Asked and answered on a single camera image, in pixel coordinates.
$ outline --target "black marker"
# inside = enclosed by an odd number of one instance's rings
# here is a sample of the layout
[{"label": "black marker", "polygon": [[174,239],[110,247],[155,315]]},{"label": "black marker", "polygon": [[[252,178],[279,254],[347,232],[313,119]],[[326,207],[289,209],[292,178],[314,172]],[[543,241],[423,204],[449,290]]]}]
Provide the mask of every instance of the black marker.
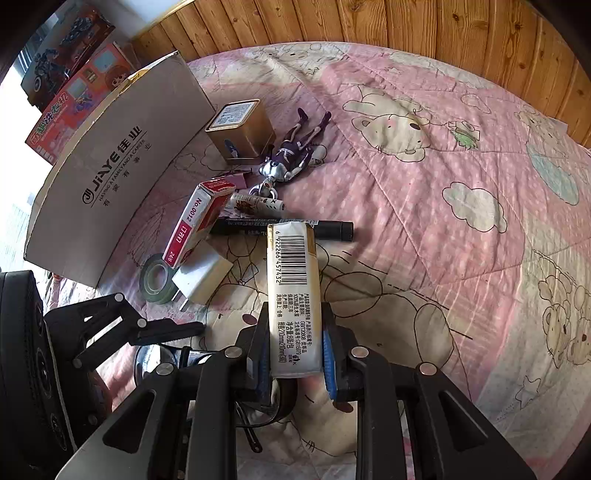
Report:
[{"label": "black marker", "polygon": [[353,241],[353,222],[336,222],[333,220],[299,220],[295,218],[227,218],[216,220],[209,233],[212,235],[266,235],[270,223],[306,222],[314,229],[318,240]]}]

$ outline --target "metal bolt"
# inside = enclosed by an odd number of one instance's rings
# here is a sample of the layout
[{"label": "metal bolt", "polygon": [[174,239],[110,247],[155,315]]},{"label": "metal bolt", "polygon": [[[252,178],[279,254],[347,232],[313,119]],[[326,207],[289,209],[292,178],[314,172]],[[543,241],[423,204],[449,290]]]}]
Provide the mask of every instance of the metal bolt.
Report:
[{"label": "metal bolt", "polygon": [[428,375],[428,376],[435,375],[437,373],[437,367],[433,364],[428,363],[428,362],[421,364],[421,366],[418,367],[418,370],[423,375]]},{"label": "metal bolt", "polygon": [[174,370],[174,365],[173,364],[169,364],[168,362],[165,362],[163,364],[160,364],[159,366],[156,367],[156,373],[158,375],[170,375]]},{"label": "metal bolt", "polygon": [[351,349],[351,355],[355,358],[365,358],[369,355],[369,350],[367,350],[364,346],[356,346]]},{"label": "metal bolt", "polygon": [[228,358],[238,358],[242,355],[242,349],[236,345],[229,346],[226,348],[224,355],[226,355]]}]

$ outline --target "cardboard box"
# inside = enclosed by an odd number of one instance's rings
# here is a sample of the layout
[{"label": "cardboard box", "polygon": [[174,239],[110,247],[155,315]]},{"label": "cardboard box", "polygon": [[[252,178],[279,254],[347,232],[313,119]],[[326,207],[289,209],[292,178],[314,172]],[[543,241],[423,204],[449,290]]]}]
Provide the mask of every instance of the cardboard box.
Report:
[{"label": "cardboard box", "polygon": [[236,186],[225,179],[204,181],[191,195],[162,259],[177,268],[209,233]]},{"label": "cardboard box", "polygon": [[90,113],[134,71],[118,46],[107,44],[64,85],[25,143],[53,165]]},{"label": "cardboard box", "polygon": [[51,169],[33,204],[25,259],[95,287],[146,194],[213,114],[178,53],[126,79]]}]

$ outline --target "blue gripper pad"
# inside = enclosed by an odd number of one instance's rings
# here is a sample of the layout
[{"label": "blue gripper pad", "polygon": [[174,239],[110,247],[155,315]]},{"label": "blue gripper pad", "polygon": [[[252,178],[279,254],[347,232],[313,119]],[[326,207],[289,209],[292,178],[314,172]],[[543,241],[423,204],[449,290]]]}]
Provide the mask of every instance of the blue gripper pad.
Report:
[{"label": "blue gripper pad", "polygon": [[335,356],[328,332],[322,332],[322,353],[324,358],[324,383],[331,400],[336,399],[336,377],[335,377]]},{"label": "blue gripper pad", "polygon": [[259,395],[265,394],[271,388],[269,385],[269,381],[271,379],[271,367],[269,365],[269,342],[263,342],[261,359],[262,361],[259,362],[258,385],[256,386]]}]

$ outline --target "cigarette-style box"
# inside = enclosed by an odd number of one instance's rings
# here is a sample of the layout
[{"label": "cigarette-style box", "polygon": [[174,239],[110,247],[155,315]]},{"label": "cigarette-style box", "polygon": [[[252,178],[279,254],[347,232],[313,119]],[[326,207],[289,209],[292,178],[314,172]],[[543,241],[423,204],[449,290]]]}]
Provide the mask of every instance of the cigarette-style box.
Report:
[{"label": "cigarette-style box", "polygon": [[197,185],[162,257],[171,268],[183,263],[195,245],[207,235],[235,188],[225,179]]},{"label": "cigarette-style box", "polygon": [[310,225],[267,227],[267,284],[271,375],[294,378],[322,371],[320,274]]},{"label": "cigarette-style box", "polygon": [[258,98],[224,105],[205,131],[229,164],[257,165],[267,145],[275,141],[275,131]]}]

